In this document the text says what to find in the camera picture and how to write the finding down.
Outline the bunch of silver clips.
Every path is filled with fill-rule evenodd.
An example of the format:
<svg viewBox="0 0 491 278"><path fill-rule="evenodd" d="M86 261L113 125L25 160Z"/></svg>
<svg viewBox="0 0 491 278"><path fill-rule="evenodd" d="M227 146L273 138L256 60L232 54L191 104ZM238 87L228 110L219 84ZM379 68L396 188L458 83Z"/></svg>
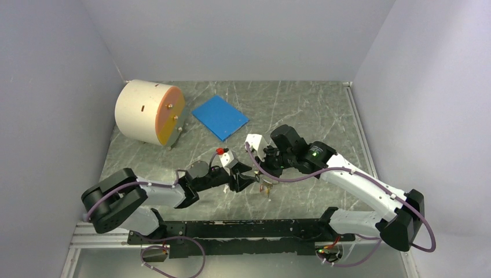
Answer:
<svg viewBox="0 0 491 278"><path fill-rule="evenodd" d="M264 193L267 197L270 196L272 185L260 185L259 192Z"/></svg>

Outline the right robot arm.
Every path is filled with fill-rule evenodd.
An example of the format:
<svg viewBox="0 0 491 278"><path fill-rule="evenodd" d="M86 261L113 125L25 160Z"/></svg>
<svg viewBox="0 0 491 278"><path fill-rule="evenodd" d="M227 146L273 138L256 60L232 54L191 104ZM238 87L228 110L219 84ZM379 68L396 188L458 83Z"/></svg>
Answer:
<svg viewBox="0 0 491 278"><path fill-rule="evenodd" d="M290 182L316 178L339 186L367 204L372 211L329 208L319 235L333 240L337 235L358 234L381 239L398 251L412 247L425 252L436 248L435 237L424 217L424 196L412 189L405 192L362 171L321 141L308 143L288 125L276 128L269 145L260 134L248 134L245 148L260 173L279 182L283 170L296 169L302 176Z"/></svg>

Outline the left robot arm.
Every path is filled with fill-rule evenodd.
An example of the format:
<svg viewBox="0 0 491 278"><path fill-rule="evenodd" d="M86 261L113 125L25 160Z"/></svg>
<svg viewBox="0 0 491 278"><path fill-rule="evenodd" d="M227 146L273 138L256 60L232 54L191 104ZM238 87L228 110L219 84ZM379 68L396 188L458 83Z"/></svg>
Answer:
<svg viewBox="0 0 491 278"><path fill-rule="evenodd" d="M226 168L199 160L186 170L176 170L175 181L165 184L123 168L82 194L84 221L93 224L97 233L125 228L142 234L151 243L159 243L166 235L166 227L157 206L185 209L199 200L199 192L221 185L241 192L259 180L246 174L251 169L241 162Z"/></svg>

